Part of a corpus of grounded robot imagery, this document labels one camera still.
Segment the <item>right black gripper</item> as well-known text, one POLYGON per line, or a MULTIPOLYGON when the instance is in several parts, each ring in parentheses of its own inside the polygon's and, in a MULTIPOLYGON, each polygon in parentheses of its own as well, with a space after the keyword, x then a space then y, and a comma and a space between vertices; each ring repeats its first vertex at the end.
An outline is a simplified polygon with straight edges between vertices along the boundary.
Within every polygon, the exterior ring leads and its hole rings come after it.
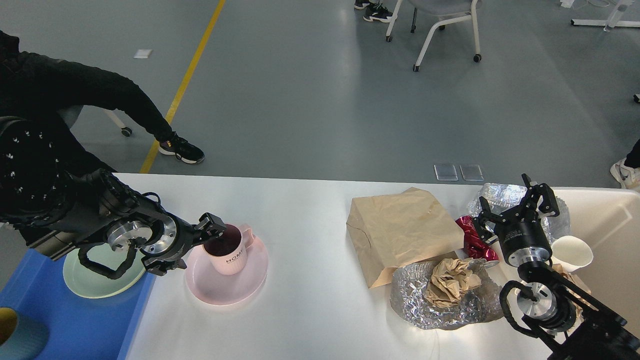
POLYGON ((473 227, 482 243, 500 244, 502 257, 510 266, 529 262, 548 262, 553 251, 542 228, 542 218, 558 217, 560 208, 553 189, 546 183, 533 183, 526 173, 521 174, 526 192, 521 199, 521 219, 492 212, 489 201, 478 198, 480 212, 473 217, 473 227), (487 223, 494 224, 493 230, 487 223))

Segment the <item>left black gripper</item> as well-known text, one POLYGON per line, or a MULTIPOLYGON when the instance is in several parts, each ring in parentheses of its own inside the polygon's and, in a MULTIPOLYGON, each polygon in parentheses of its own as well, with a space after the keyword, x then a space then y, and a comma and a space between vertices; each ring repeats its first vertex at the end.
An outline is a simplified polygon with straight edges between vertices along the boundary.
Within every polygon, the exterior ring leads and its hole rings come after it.
POLYGON ((210 212, 203 213, 195 225, 174 216, 167 222, 156 222, 151 239, 140 248, 145 271, 164 276, 174 269, 187 269, 183 257, 196 246, 219 238, 226 229, 224 221, 210 212))

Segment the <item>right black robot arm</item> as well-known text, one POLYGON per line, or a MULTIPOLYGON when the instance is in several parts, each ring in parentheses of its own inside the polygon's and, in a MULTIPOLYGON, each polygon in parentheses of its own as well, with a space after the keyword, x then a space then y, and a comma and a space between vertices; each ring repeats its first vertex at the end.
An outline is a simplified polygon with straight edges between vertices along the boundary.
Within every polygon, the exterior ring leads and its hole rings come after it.
POLYGON ((506 321, 544 342, 551 360, 637 360, 639 339, 626 330, 626 319, 553 270, 542 219, 560 214, 556 196, 548 184, 521 177, 526 191, 515 206, 494 213, 480 196, 472 219, 480 239, 498 242, 503 260, 518 271, 519 280, 507 281, 499 294, 506 321))

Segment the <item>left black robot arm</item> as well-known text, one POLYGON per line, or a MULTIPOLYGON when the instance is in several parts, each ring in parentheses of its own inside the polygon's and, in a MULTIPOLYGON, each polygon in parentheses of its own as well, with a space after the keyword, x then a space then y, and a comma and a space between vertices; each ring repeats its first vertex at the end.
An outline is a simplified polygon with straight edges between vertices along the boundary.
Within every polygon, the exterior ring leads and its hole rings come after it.
POLYGON ((185 254, 218 239, 227 226, 208 212, 189 224, 168 212, 158 194, 140 193, 112 172, 77 177, 34 121, 1 118, 1 221, 42 230, 26 245, 51 260, 78 251, 90 271, 118 280, 142 255, 144 269, 164 276, 185 269, 185 254))

